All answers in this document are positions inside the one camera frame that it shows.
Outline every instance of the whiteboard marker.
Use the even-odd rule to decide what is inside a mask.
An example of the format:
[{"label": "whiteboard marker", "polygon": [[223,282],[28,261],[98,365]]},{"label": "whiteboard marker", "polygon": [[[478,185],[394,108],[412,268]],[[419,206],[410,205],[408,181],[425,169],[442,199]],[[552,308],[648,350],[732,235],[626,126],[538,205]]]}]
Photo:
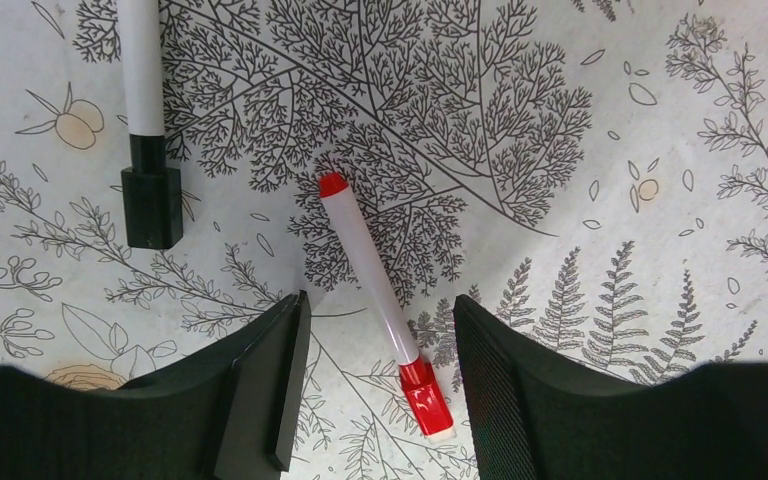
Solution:
[{"label": "whiteboard marker", "polygon": [[116,9],[131,147],[131,167],[122,171],[128,245],[168,249],[184,227],[181,172],[166,166],[160,6],[118,0]]},{"label": "whiteboard marker", "polygon": [[319,197],[361,287],[384,319],[402,391],[422,433],[432,442],[454,438],[454,421],[434,368],[419,354],[351,187],[339,173],[329,173],[319,180]]}]

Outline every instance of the rose illustration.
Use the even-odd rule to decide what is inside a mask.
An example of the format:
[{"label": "rose illustration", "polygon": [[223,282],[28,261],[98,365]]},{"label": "rose illustration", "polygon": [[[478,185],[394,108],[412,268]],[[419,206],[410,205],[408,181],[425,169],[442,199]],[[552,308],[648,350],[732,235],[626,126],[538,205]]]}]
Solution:
[{"label": "rose illustration", "polygon": [[115,390],[125,384],[121,376],[96,365],[72,365],[54,370],[45,379],[74,390]]}]

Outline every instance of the red marker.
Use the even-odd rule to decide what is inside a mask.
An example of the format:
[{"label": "red marker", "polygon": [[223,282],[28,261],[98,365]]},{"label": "red marker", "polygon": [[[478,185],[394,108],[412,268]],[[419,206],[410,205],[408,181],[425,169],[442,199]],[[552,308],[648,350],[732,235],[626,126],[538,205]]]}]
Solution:
[{"label": "red marker", "polygon": [[432,442],[454,438],[454,421],[434,369],[419,354],[351,187],[339,173],[329,173],[319,180],[319,197],[358,281],[384,319],[396,352],[402,391],[419,428]]}]

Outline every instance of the table surface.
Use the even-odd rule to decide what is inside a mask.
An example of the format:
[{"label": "table surface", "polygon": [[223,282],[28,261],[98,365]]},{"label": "table surface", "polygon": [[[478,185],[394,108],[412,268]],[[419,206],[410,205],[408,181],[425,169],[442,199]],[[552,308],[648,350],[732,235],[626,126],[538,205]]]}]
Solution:
[{"label": "table surface", "polygon": [[[161,0],[183,240],[125,246],[113,0],[0,2],[0,363],[116,388],[315,304],[287,479],[477,479],[468,293],[656,384],[768,360],[768,2]],[[427,443],[316,196],[351,181],[451,400]]]}]

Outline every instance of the black marker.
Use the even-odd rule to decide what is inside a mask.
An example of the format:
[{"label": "black marker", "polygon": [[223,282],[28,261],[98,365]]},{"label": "black marker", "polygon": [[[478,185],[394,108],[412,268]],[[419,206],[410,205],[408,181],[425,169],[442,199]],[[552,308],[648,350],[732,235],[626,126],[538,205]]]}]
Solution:
[{"label": "black marker", "polygon": [[171,248],[184,233],[181,172],[166,166],[158,0],[119,0],[131,167],[122,170],[128,245]]}]

